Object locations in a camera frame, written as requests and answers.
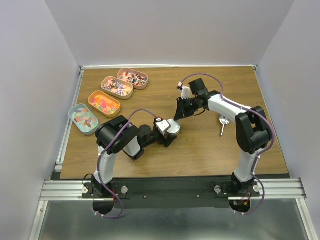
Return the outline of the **clear plastic cup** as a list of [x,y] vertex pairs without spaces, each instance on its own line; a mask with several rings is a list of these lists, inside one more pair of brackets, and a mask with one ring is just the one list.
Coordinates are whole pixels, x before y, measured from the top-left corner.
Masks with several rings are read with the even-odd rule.
[[167,136],[171,139],[176,139],[178,137],[179,132],[179,127],[171,127],[167,130]]

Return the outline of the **white round lid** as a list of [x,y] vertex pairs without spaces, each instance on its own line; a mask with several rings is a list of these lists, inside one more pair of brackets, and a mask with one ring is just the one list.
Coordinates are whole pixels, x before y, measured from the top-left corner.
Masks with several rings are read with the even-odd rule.
[[180,123],[179,123],[178,121],[174,121],[173,118],[168,119],[167,122],[169,123],[170,128],[171,128],[171,127],[173,127],[173,128],[178,128],[178,127],[181,128]]

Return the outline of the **metal scoop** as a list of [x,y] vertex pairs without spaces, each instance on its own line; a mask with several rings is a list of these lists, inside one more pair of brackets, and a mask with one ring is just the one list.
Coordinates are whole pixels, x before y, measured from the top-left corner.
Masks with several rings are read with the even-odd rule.
[[221,128],[221,131],[220,131],[220,136],[222,137],[223,134],[224,134],[225,126],[230,123],[230,119],[221,114],[220,117],[219,117],[219,121],[222,124],[222,128]]

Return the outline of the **orange candy tray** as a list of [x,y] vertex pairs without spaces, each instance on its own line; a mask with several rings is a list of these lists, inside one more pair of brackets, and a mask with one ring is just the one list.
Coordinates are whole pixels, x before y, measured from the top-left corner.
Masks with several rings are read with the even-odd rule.
[[88,97],[88,103],[107,118],[114,118],[121,111],[118,100],[103,91],[95,91]]

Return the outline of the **grey candy tray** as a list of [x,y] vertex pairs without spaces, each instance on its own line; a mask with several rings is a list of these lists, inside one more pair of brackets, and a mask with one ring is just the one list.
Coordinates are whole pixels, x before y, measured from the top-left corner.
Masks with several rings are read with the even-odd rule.
[[68,116],[80,132],[86,136],[94,134],[100,125],[98,118],[82,103],[72,107]]

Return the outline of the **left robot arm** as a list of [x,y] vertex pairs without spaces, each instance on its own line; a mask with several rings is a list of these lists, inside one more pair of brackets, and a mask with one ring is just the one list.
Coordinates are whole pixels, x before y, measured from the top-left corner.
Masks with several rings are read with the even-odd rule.
[[153,127],[141,125],[136,127],[124,116],[116,117],[101,126],[95,132],[98,145],[98,160],[90,183],[83,185],[88,195],[105,198],[112,195],[111,182],[117,154],[123,151],[133,161],[138,160],[145,148],[160,144],[169,147],[178,137],[181,125],[174,119],[165,120],[156,117]]

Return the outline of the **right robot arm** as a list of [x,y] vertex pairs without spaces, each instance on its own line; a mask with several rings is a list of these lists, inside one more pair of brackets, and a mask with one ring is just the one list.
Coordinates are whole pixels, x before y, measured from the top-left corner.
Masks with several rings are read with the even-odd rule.
[[247,192],[255,179],[255,170],[262,153],[268,151],[275,141],[272,125],[262,107],[241,105],[224,96],[222,92],[209,91],[203,80],[198,78],[188,86],[179,82],[174,120],[192,117],[199,109],[218,113],[235,123],[236,141],[240,157],[231,175],[230,191],[241,196]]

